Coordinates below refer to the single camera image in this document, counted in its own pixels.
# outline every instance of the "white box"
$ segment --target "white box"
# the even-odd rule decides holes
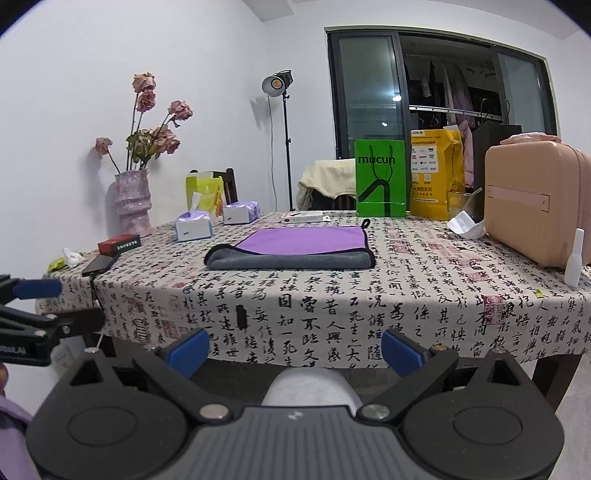
[[[281,223],[315,223],[330,222],[330,216],[322,210],[305,210],[303,212],[289,212],[281,215]]]
[[[211,238],[213,235],[212,220],[208,212],[194,210],[179,216],[174,223],[179,242]]]

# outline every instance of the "screw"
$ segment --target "screw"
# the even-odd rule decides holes
[[[390,415],[390,409],[381,403],[370,403],[361,408],[361,415],[368,420],[383,420]]]
[[[223,420],[230,415],[230,409],[221,403],[209,403],[199,409],[199,414],[208,420]]]

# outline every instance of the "green shopping bag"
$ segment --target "green shopping bag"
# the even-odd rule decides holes
[[[355,177],[360,217],[406,217],[403,140],[356,140]]]

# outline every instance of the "pink suitcase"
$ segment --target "pink suitcase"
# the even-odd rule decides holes
[[[591,160],[569,145],[537,141],[492,147],[485,158],[485,226],[543,267],[564,268],[574,232],[591,262]]]

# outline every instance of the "blue gripper pad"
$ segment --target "blue gripper pad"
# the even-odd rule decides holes
[[[21,280],[12,288],[13,295],[21,300],[48,299],[61,293],[59,280]]]
[[[203,365],[208,355],[209,334],[202,328],[191,330],[158,353],[170,368],[186,378],[191,377]]]
[[[421,368],[428,360],[428,355],[428,350],[402,334],[395,335],[387,330],[382,335],[382,357],[401,378]]]

